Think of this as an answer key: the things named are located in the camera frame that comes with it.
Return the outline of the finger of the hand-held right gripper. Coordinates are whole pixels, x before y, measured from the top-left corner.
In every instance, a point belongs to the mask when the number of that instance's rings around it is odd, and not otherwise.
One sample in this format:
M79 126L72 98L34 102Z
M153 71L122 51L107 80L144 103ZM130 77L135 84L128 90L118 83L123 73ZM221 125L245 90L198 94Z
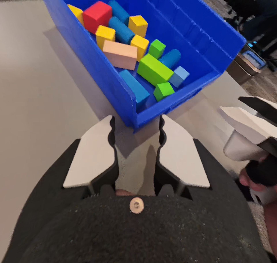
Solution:
M220 114L234 130L253 144L260 144L270 137L277 138L277 127L240 107L220 106Z
M276 103L260 97L240 96L239 101L257 111L257 116L277 125Z

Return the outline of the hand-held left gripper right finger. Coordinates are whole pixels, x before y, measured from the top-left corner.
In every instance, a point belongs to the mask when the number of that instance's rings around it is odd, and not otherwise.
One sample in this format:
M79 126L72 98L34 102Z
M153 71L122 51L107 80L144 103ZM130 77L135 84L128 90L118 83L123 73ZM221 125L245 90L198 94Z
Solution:
M210 188L200 155L190 133L167 115L159 121L159 148L155 163L155 183L161 188L179 184L191 187Z

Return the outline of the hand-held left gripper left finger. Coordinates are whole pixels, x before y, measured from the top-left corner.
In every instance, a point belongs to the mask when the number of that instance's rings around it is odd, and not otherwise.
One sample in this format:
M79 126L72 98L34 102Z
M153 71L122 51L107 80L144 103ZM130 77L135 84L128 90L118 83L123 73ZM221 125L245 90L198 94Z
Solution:
M115 117L109 115L82 135L63 187L100 190L103 185L111 185L115 189L118 176Z

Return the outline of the light blue wooden cube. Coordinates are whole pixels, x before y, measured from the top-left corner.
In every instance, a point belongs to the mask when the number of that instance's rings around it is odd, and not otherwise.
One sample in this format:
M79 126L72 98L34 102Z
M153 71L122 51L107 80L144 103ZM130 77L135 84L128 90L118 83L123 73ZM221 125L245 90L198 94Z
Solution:
M171 83L174 87L178 88L182 85L184 80L190 75L188 71L186 71L182 66L178 66L174 70L174 74L169 79L169 83Z

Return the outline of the long green wooden block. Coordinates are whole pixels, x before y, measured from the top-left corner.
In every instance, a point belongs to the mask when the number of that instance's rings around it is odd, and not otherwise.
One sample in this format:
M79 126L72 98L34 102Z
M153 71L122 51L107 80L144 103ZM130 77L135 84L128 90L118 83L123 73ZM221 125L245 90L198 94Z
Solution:
M140 60L137 74L157 86L168 82L174 72L148 53Z

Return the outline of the blue wooden cylinder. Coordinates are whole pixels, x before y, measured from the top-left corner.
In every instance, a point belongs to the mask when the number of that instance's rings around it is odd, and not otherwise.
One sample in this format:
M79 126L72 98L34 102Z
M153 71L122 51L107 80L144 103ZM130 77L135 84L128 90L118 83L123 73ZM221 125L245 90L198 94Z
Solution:
M115 30L116 40L118 40L120 43L130 45L131 40L135 36L135 33L133 33L132 30L129 29L129 27L127 27L115 16L111 17L108 26Z
M108 5L112 7L113 16L117 17L122 23L128 26L130 14L115 0L110 0Z
M172 69L175 67L181 59L181 53L177 49L172 49L168 53L166 53L164 56L162 56L159 61L164 64L169 69Z

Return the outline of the blue plastic bin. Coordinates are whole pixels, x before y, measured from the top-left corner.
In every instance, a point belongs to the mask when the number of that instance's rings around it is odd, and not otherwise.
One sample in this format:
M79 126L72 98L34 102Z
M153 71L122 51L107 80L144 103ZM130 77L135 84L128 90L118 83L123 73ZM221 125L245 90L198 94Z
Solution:
M135 109L135 96L96 44L96 38L76 19L67 4L82 10L97 1L43 0L57 29L82 62L127 127L139 130L161 114L167 114L211 84L227 69L246 43L245 38L202 0L116 0L130 15L148 22L147 39L177 49L190 75L175 93L157 102L150 83L136 71L134 77L150 91L147 103Z

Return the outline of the natural wooden block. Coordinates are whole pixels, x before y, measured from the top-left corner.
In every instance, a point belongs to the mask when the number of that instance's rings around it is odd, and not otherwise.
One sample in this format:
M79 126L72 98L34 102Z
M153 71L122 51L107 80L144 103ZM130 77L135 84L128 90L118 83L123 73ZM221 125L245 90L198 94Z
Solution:
M102 51L114 67L135 70L138 55L137 47L105 40Z

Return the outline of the green wooden cube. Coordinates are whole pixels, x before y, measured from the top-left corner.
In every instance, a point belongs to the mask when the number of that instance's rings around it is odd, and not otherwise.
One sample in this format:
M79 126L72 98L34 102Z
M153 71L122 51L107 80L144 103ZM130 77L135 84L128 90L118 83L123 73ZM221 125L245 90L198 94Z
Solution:
M151 56L153 56L156 59L160 59L164 53L165 48L166 48L166 45L164 43L162 43L158 39L155 39L150 44L148 54L150 54Z

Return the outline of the yellow wooden cube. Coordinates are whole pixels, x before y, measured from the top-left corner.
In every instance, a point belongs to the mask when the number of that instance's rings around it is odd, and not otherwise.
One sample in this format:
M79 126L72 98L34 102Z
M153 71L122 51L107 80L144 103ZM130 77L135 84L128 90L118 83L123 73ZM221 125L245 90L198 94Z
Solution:
M135 34L133 39L130 42L131 46L137 47L137 61L140 62L140 60L144 57L148 45L149 45L149 40Z

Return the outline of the red wooden block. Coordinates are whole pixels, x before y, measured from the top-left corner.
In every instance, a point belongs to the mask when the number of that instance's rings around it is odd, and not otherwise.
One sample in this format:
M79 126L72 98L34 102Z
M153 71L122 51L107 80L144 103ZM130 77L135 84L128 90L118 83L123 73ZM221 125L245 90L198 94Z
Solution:
M112 7L102 1L98 1L83 12L84 27L88 32L95 35L100 25L108 26L111 17Z

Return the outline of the person's right hand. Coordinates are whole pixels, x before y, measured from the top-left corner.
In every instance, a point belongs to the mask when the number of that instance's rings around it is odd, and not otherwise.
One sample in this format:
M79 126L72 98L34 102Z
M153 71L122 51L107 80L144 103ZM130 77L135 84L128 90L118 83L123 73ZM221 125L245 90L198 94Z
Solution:
M249 187L250 189L257 191L257 192L262 192L265 191L266 187L261 184L256 184L251 179L248 177L246 169L242 169L239 175L239 182L244 185Z

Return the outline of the small green wooden block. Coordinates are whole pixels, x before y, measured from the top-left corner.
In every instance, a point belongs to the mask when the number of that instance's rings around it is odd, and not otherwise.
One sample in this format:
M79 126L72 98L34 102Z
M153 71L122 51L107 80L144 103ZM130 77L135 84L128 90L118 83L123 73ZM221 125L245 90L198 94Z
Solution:
M153 92L154 97L157 102L163 100L164 98L166 98L174 93L175 93L175 91L172 88L170 82L157 84L157 86L155 87L155 90Z

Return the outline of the black office chair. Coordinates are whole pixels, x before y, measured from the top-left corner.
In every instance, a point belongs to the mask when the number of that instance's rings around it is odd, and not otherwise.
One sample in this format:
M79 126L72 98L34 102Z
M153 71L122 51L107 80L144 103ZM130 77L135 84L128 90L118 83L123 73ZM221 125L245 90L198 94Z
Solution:
M276 26L277 0L223 0L242 17L238 31L252 41Z

